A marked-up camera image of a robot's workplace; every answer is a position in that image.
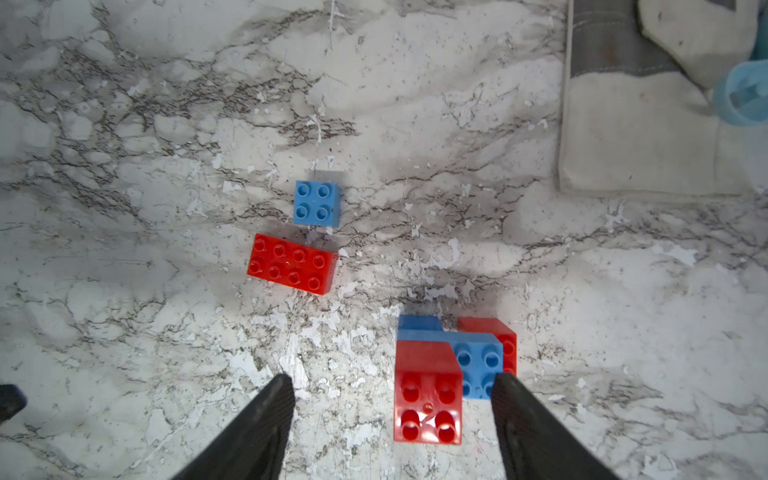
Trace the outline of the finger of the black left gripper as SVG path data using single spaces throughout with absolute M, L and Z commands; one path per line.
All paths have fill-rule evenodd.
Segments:
M 14 384 L 0 386 L 0 422 L 4 423 L 27 406 L 27 398 Z

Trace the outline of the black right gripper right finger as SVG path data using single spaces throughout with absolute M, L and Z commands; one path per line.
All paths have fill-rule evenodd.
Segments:
M 491 405 L 508 479 L 616 477 L 517 377 L 495 376 Z

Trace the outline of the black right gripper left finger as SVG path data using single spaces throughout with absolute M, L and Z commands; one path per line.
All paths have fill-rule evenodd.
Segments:
M 295 408 L 292 379 L 276 375 L 177 479 L 277 479 Z

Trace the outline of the blue 2x4 lego brick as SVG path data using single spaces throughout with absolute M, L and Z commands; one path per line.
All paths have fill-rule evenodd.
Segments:
M 462 371 L 463 397 L 491 398 L 495 376 L 503 371 L 503 346 L 492 334 L 398 330 L 397 339 L 448 343 Z

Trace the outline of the blue 2x2 lego brick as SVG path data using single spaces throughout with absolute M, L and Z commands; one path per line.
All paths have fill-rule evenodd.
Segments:
M 441 321 L 437 316 L 400 315 L 399 330 L 442 331 Z

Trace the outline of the red 2x4 lego brick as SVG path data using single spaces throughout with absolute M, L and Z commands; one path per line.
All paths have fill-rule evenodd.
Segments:
M 315 295 L 332 287 L 338 254 L 257 234 L 247 268 L 249 276 Z

